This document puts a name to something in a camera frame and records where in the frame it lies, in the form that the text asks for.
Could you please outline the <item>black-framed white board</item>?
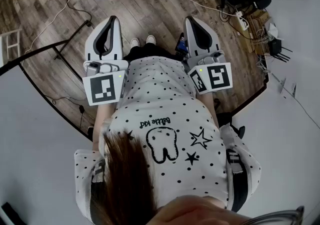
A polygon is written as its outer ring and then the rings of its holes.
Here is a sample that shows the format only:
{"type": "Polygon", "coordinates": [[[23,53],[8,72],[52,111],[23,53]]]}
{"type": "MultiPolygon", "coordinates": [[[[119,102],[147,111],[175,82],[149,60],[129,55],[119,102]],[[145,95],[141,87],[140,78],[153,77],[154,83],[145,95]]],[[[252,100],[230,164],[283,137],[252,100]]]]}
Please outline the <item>black-framed white board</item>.
{"type": "Polygon", "coordinates": [[[91,146],[84,126],[93,111],[70,72],[49,91],[52,69],[31,78],[18,61],[0,68],[0,205],[28,225],[91,225],[76,203],[74,153],[91,146]]]}

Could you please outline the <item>black router with antennas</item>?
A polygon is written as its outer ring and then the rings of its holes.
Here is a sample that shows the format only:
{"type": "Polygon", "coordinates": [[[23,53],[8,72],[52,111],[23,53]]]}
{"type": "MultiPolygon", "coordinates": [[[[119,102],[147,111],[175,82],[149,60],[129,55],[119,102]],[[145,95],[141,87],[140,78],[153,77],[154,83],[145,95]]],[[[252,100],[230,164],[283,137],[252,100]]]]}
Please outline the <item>black router with antennas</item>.
{"type": "Polygon", "coordinates": [[[282,61],[282,62],[285,62],[287,63],[288,61],[290,61],[290,57],[285,55],[285,54],[282,54],[282,50],[287,50],[289,52],[292,53],[291,50],[285,48],[282,46],[282,41],[280,39],[273,39],[271,41],[268,42],[268,48],[269,48],[269,54],[279,60],[279,61],[282,61]]]}

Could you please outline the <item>person's left forearm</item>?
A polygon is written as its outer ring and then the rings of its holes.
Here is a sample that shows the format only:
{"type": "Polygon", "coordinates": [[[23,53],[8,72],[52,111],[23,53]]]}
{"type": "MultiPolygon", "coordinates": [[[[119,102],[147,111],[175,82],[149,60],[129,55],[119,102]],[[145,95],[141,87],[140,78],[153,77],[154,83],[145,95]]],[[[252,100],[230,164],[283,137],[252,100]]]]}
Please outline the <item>person's left forearm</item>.
{"type": "Polygon", "coordinates": [[[99,150],[99,137],[101,127],[104,124],[105,120],[110,119],[116,110],[115,103],[107,103],[101,104],[97,108],[97,114],[95,118],[95,123],[93,127],[92,133],[92,150],[98,151],[99,150]]]}

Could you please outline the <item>black trousers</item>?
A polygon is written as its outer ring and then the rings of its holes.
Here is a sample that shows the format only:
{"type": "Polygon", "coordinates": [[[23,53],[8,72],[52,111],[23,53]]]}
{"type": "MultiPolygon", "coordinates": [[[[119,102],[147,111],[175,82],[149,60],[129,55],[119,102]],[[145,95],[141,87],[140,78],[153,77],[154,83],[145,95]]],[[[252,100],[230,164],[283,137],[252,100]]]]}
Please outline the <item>black trousers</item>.
{"type": "Polygon", "coordinates": [[[164,57],[168,59],[172,59],[178,62],[183,61],[183,57],[176,55],[176,54],[171,54],[164,48],[157,46],[153,43],[146,43],[144,46],[134,46],[130,49],[130,52],[128,55],[124,56],[123,59],[132,62],[134,60],[139,60],[142,58],[146,57],[164,57]]]}

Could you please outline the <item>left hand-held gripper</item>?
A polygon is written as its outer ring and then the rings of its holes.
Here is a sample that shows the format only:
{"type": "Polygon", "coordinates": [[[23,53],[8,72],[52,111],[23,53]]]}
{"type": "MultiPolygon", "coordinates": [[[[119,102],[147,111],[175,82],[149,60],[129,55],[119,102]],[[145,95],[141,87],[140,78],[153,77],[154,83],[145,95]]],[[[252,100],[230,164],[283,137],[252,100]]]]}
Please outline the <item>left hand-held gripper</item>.
{"type": "Polygon", "coordinates": [[[82,78],[88,104],[117,103],[124,96],[129,63],[123,59],[119,19],[113,15],[94,27],[85,42],[86,75],[82,78]]]}

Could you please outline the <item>white stool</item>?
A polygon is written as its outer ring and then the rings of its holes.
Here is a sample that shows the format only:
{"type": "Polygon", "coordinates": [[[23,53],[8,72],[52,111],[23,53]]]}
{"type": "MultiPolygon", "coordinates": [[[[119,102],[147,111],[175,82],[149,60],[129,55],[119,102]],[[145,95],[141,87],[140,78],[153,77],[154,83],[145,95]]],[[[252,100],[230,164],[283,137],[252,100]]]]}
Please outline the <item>white stool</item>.
{"type": "Polygon", "coordinates": [[[0,68],[13,59],[11,53],[21,57],[21,32],[22,29],[18,28],[0,33],[0,68]]]}

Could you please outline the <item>cardboard box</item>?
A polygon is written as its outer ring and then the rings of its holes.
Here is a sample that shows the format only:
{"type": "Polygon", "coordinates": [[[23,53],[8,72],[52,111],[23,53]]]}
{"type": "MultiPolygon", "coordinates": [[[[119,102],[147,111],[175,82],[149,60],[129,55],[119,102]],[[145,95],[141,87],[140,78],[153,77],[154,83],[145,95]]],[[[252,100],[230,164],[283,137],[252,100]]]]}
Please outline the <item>cardboard box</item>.
{"type": "Polygon", "coordinates": [[[249,28],[243,33],[247,50],[260,56],[268,56],[270,38],[265,27],[265,21],[270,18],[268,12],[255,10],[249,12],[244,18],[249,22],[249,28]]]}

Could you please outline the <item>eyeglasses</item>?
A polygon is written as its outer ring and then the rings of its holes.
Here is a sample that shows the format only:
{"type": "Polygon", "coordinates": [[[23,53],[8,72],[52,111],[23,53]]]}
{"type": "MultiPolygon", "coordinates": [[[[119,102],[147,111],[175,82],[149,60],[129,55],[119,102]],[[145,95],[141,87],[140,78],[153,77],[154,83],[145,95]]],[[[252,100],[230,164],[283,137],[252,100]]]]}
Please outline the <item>eyeglasses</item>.
{"type": "Polygon", "coordinates": [[[305,207],[297,209],[276,211],[251,218],[241,225],[301,225],[303,222],[305,207]]]}

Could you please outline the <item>white crumpled paper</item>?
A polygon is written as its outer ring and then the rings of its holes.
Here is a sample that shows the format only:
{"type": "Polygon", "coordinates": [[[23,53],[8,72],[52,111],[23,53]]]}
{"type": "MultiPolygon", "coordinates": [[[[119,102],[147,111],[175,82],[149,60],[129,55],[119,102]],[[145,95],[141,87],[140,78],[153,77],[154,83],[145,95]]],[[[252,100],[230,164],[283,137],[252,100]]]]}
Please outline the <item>white crumpled paper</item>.
{"type": "Polygon", "coordinates": [[[267,35],[271,40],[278,38],[279,31],[272,22],[268,25],[267,35]]]}

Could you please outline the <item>white polka dot shirt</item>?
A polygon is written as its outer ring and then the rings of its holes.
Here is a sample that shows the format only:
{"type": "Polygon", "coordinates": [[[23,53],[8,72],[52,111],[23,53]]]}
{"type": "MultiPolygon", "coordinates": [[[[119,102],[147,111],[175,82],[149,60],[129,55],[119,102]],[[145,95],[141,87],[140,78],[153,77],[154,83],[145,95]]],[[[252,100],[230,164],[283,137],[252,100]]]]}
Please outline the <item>white polka dot shirt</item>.
{"type": "Polygon", "coordinates": [[[128,72],[98,151],[74,154],[81,213],[93,225],[146,225],[182,196],[213,197],[239,211],[261,166],[233,128],[215,125],[183,65],[151,56],[132,61],[128,72]]]}

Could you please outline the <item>black phone with blue screen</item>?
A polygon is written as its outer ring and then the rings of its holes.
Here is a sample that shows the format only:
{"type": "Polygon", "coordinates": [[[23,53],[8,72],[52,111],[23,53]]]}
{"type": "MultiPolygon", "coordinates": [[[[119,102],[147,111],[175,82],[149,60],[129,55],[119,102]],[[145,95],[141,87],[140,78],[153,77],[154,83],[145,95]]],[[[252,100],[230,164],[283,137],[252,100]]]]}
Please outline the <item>black phone with blue screen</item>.
{"type": "Polygon", "coordinates": [[[175,54],[180,56],[186,56],[189,53],[186,47],[186,42],[185,42],[183,32],[180,34],[174,50],[175,50],[175,54]]]}

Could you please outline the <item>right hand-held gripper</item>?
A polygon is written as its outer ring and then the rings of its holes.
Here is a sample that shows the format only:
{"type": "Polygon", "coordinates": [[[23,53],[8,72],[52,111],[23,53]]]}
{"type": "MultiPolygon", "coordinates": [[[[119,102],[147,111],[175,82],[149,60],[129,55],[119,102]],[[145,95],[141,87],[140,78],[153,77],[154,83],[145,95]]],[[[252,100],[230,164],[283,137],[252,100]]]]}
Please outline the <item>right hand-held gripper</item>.
{"type": "Polygon", "coordinates": [[[188,76],[198,94],[217,92],[233,87],[231,64],[216,32],[202,20],[187,16],[183,23],[185,46],[188,49],[188,76]]]}

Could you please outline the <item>person's right forearm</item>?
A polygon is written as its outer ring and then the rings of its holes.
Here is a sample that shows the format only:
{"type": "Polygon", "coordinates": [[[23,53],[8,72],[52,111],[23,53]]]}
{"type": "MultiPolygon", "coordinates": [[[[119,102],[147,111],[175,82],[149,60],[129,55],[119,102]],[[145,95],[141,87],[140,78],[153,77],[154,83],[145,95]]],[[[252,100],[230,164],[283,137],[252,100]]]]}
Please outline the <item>person's right forearm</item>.
{"type": "Polygon", "coordinates": [[[208,93],[204,93],[204,94],[197,94],[196,98],[201,101],[204,106],[209,110],[212,119],[214,121],[214,124],[219,128],[219,123],[218,123],[218,119],[217,119],[217,114],[215,111],[215,107],[214,107],[214,98],[213,98],[213,94],[211,92],[208,93]]]}

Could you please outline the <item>white paper sheet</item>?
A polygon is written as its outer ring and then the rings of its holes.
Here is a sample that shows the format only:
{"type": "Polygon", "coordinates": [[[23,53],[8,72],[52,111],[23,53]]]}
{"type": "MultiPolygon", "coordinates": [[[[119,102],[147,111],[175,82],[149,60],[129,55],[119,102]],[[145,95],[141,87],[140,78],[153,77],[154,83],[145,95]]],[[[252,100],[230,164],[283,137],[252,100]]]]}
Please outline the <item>white paper sheet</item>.
{"type": "Polygon", "coordinates": [[[296,95],[296,87],[297,83],[295,80],[286,77],[284,80],[280,83],[280,95],[284,99],[294,99],[296,95]]]}

